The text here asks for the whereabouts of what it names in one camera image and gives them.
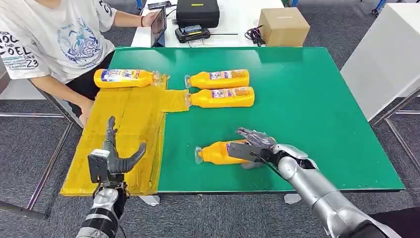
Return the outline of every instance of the tablet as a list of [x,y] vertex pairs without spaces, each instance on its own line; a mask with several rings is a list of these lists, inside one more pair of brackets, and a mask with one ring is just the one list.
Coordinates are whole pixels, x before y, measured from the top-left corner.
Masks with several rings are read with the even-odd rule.
[[155,20],[153,21],[151,27],[150,36],[152,38],[151,47],[159,46],[158,40],[159,38],[165,33],[166,30],[166,11],[165,7],[163,7],[160,11]]
[[156,2],[156,3],[150,3],[147,4],[147,8],[152,10],[152,9],[157,9],[157,8],[161,8],[163,6],[171,6],[172,4],[170,3],[170,1],[163,1],[163,2]]

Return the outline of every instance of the green mat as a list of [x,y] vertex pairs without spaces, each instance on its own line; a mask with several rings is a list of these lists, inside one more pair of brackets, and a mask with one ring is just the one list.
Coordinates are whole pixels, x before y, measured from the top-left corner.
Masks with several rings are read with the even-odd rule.
[[252,108],[167,114],[159,192],[292,190],[268,167],[195,163],[195,146],[240,139],[234,133],[240,126],[305,151],[339,189],[404,189],[325,48],[124,48],[111,68],[167,73],[169,89],[185,89],[184,75],[200,71],[251,74]]

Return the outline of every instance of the gray carpet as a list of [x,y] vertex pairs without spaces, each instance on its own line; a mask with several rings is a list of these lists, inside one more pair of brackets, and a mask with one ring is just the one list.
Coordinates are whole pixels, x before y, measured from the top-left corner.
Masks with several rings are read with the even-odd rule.
[[[113,7],[135,12],[134,0],[111,0]],[[339,68],[374,21],[376,1],[300,0],[298,8],[311,25],[307,46],[326,46]],[[105,36],[118,46],[131,44],[134,29],[112,29]],[[420,107],[416,101],[410,108]],[[45,102],[0,102],[0,112],[54,112]],[[420,117],[393,121],[420,158]],[[0,200],[25,206],[66,124],[61,119],[0,118]],[[407,190],[395,193],[348,193],[367,213],[420,206],[420,175],[384,123],[374,129]],[[91,205],[87,197],[58,195],[71,163],[80,130],[73,128],[35,210],[49,212],[46,221],[0,211],[0,237],[74,237]],[[299,202],[287,205],[283,195],[164,196],[150,207],[139,198],[127,202],[122,226],[129,238],[320,238],[319,221]]]

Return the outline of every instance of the plastic bottle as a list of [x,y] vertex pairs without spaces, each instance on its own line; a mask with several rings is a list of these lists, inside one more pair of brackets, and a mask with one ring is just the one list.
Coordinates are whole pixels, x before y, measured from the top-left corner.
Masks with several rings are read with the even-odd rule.
[[249,72],[246,69],[201,72],[194,76],[185,76],[185,87],[201,89],[219,89],[245,87],[249,85]]
[[194,105],[202,108],[251,107],[254,100],[252,87],[203,89],[198,93],[187,93],[185,99],[188,107]]
[[243,164],[248,163],[248,160],[238,159],[230,157],[228,154],[229,144],[231,142],[244,143],[245,140],[234,140],[234,141],[219,141],[211,146],[201,148],[196,147],[195,159],[197,164],[202,162],[211,162],[215,165],[230,165],[230,164]]
[[166,83],[168,75],[142,69],[98,69],[94,81],[100,88],[145,87]]

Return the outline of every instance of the cardboard box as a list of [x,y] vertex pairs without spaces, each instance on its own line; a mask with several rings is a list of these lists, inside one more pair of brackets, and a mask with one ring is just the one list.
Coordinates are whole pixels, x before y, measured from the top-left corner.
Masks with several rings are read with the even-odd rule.
[[302,46],[310,28],[296,7],[261,9],[261,25],[266,46]]

